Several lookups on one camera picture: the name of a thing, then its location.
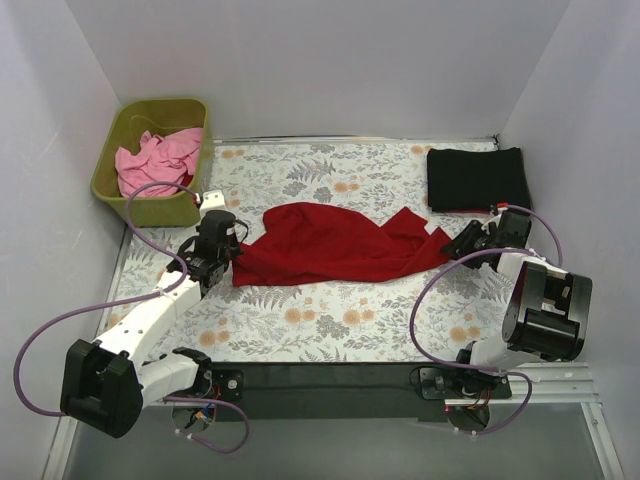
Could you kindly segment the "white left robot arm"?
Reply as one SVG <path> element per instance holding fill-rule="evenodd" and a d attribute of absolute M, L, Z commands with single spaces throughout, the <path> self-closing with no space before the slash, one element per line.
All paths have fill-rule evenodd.
<path fill-rule="evenodd" d="M 213 373 L 206 354 L 178 347 L 155 361 L 148 356 L 240 254 L 237 223 L 226 210 L 206 212 L 195 235 L 180 245 L 167 266 L 153 298 L 95 340 L 78 340 L 69 348 L 60 400 L 64 414 L 120 438 L 147 406 L 174 393 L 200 400 L 211 392 Z"/>

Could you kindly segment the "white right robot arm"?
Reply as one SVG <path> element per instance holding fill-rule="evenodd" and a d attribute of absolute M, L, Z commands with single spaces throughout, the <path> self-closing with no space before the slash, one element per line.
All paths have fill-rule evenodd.
<path fill-rule="evenodd" d="M 483 264 L 514 282 L 499 334 L 473 341 L 456 361 L 464 364 L 452 373 L 454 389 L 475 397 L 496 375 L 538 360 L 572 361 L 586 339 L 593 282 L 571 273 L 527 247 L 534 213 L 524 207 L 500 204 L 495 216 L 482 223 L 470 221 L 441 248 L 452 260 L 470 269 Z"/>

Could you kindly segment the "aluminium frame rail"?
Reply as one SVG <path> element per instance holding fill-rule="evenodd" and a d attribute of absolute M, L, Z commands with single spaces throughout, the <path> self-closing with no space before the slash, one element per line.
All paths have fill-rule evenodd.
<path fill-rule="evenodd" d="M 490 404 L 495 432 L 384 413 L 371 419 L 217 421 L 210 451 L 176 430 L 171 405 L 146 409 L 112 439 L 61 422 L 48 479 L 620 479 L 600 396 L 581 363 L 528 365 L 513 395 Z"/>

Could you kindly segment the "red t shirt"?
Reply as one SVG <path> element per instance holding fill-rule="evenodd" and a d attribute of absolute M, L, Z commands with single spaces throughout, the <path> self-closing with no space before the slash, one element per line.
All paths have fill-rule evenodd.
<path fill-rule="evenodd" d="M 294 286 L 325 281 L 379 283 L 437 268 L 451 238 L 404 207 L 379 226 L 363 214 L 317 203 L 274 207 L 265 233 L 233 261 L 232 284 Z"/>

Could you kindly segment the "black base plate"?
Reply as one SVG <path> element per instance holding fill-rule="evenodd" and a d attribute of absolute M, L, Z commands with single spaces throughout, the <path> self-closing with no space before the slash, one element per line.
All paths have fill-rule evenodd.
<path fill-rule="evenodd" d="M 251 420 L 414 418 L 448 420 L 446 403 L 471 404 L 485 429 L 485 401 L 511 397 L 500 377 L 436 363 L 216 363 L 212 378 L 178 391 L 241 408 Z"/>

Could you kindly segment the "red garment in bin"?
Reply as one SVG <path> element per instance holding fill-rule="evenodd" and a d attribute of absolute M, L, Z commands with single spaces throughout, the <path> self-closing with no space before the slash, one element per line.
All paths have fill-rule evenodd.
<path fill-rule="evenodd" d="M 193 189 L 193 179 L 192 175 L 186 174 L 181 181 L 181 185 Z"/>

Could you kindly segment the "green plastic bin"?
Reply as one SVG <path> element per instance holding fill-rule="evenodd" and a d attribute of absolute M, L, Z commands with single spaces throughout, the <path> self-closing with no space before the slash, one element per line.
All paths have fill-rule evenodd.
<path fill-rule="evenodd" d="M 115 117 L 96 165 L 91 189 L 123 217 L 127 199 L 137 227 L 187 227 L 199 221 L 189 193 L 206 189 L 211 162 L 205 158 L 210 137 L 208 111 L 192 98 L 139 100 Z"/>

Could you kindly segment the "pink crumpled t shirt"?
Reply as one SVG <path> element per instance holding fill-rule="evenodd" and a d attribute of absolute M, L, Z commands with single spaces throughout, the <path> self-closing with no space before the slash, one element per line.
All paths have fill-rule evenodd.
<path fill-rule="evenodd" d="M 115 168 L 120 194 L 129 197 L 144 185 L 162 181 L 164 184 L 145 189 L 138 196 L 166 197 L 177 193 L 178 188 L 168 182 L 181 185 L 186 174 L 195 176 L 202 139 L 203 129 L 199 127 L 167 136 L 145 131 L 137 154 L 119 147 L 115 153 Z"/>

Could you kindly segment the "folded black t shirt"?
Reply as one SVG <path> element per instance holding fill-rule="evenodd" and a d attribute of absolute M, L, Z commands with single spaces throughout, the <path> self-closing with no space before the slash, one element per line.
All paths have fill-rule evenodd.
<path fill-rule="evenodd" d="M 428 206 L 434 212 L 487 212 L 508 203 L 530 209 L 522 150 L 432 149 L 426 157 Z"/>

